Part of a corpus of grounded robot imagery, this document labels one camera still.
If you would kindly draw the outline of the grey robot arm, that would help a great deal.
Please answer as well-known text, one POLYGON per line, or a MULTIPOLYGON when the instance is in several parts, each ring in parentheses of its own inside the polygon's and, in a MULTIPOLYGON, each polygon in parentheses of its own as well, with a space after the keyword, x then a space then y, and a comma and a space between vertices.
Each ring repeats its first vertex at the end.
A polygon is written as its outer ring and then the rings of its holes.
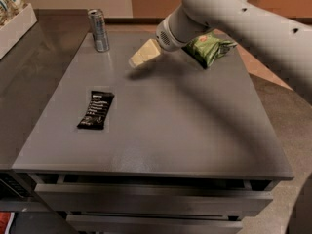
POLYGON ((157 26, 155 38, 130 58, 130 65, 142 67, 214 29, 230 36, 312 104, 312 28, 247 0, 181 0, 157 26))

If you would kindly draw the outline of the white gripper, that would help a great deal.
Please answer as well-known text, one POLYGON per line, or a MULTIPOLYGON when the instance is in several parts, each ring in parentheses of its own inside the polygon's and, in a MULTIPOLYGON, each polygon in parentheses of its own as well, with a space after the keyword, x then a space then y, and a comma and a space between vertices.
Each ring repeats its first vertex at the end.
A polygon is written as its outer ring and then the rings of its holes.
POLYGON ((205 34, 209 28, 190 18, 182 6, 169 14, 156 29, 156 40, 147 40, 129 59, 132 68, 139 68, 162 54, 186 46, 194 38, 205 34))

